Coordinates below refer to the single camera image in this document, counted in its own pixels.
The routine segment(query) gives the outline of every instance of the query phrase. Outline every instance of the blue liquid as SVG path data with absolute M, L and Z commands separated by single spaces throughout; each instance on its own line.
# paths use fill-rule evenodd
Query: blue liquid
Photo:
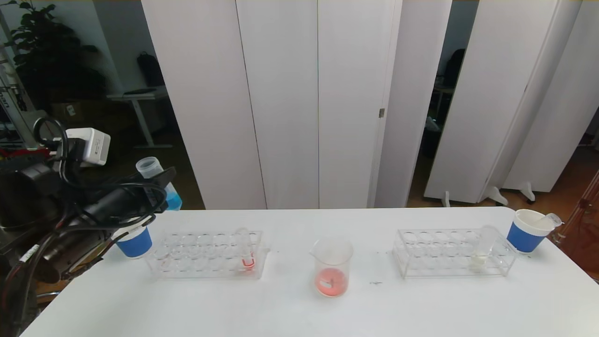
M 183 201 L 181 200 L 181 197 L 179 197 L 179 193 L 169 193 L 167 195 L 167 203 L 167 210 L 180 210 Z

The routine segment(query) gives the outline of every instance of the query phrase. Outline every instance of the stand foot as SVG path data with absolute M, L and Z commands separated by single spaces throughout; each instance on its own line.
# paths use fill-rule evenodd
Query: stand foot
M 449 191 L 445 191 L 445 197 L 441 199 L 441 203 L 443 204 L 443 207 L 451 207 L 449 204 Z
M 520 192 L 528 199 L 528 204 L 533 204 L 536 201 L 536 198 L 534 197 L 533 193 L 533 187 L 530 184 L 530 181 L 527 181 L 524 184 L 524 187 L 520 190 Z
M 499 189 L 495 186 L 489 186 L 487 187 L 486 190 L 486 196 L 487 198 L 491 199 L 491 200 L 495 200 L 495 204 L 497 206 L 507 206 L 507 199 L 501 195 L 501 192 L 499 191 Z

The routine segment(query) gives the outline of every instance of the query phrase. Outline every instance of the red liquid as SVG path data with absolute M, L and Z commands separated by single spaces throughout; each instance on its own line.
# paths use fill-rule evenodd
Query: red liquid
M 345 274 L 339 269 L 326 268 L 316 275 L 314 284 L 321 294 L 335 297 L 345 293 L 347 281 Z

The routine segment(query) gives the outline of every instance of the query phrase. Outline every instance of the test tube with red liquid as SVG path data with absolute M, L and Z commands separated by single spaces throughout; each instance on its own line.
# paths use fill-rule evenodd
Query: test tube with red liquid
M 246 270 L 252 270 L 256 265 L 250 232 L 246 228 L 239 228 L 235 232 L 235 244 L 239 249 L 241 264 Z

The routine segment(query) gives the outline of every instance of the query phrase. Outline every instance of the white device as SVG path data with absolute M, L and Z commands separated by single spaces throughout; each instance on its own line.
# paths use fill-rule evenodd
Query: white device
M 85 141 L 81 166 L 103 166 L 108 157 L 110 136 L 94 128 L 67 129 L 66 136 Z

